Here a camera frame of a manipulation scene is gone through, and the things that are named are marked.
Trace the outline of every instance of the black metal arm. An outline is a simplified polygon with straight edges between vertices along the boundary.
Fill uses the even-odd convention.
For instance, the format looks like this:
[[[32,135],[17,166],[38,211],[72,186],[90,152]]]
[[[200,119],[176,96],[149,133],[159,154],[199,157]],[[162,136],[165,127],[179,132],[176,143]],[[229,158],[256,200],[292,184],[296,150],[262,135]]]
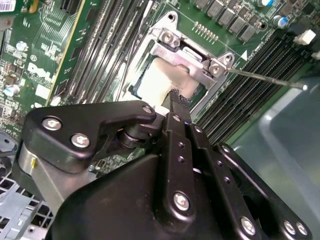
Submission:
[[[46,239],[312,239],[228,145],[212,148],[184,101],[173,92],[166,116],[142,101],[31,111],[13,174],[56,213]],[[135,148],[146,154],[90,182],[92,161]]]

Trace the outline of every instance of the blue capacitor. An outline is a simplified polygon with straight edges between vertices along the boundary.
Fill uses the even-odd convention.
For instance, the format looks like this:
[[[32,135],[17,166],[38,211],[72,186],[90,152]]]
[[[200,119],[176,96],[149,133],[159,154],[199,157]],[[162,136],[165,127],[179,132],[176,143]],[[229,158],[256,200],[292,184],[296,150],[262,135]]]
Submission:
[[[256,0],[259,7],[268,7],[274,3],[274,0]]]
[[[276,27],[283,29],[285,26],[287,26],[289,20],[285,16],[276,15],[272,22]]]

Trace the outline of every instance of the white connector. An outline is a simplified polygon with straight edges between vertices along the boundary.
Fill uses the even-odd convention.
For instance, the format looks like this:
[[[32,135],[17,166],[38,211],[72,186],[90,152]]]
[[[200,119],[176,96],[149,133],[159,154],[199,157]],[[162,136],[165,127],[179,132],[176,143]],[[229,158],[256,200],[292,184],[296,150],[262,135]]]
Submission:
[[[320,51],[312,53],[311,57],[316,60],[320,60]]]
[[[308,45],[316,37],[316,34],[312,30],[306,30],[304,33],[296,36],[294,42],[299,45]]]

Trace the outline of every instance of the motherboard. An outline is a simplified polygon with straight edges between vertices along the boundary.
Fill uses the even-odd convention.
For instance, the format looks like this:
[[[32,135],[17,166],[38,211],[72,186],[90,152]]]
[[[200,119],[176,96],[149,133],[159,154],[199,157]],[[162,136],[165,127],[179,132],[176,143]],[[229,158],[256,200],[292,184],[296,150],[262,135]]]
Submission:
[[[212,144],[232,141],[288,88],[228,68],[296,82],[320,59],[319,0],[0,0],[0,29],[0,126],[17,141],[34,108],[161,106],[172,89]]]

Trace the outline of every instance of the silver metal rod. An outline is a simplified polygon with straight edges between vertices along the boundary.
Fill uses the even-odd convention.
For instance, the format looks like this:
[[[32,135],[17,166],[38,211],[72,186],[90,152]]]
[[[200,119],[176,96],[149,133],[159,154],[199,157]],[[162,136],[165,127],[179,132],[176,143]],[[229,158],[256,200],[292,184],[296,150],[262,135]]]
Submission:
[[[308,90],[308,86],[305,84],[302,84],[302,83],[283,81],[283,80],[279,80],[279,79],[276,79],[273,77],[263,76],[263,75],[255,74],[252,72],[242,71],[242,70],[233,69],[233,68],[227,68],[227,70],[233,74],[238,74],[238,75],[242,75],[242,76],[253,78],[253,79],[259,79],[259,80],[266,81],[266,82],[272,83],[272,84],[287,86],[290,88],[300,89],[303,91]]]

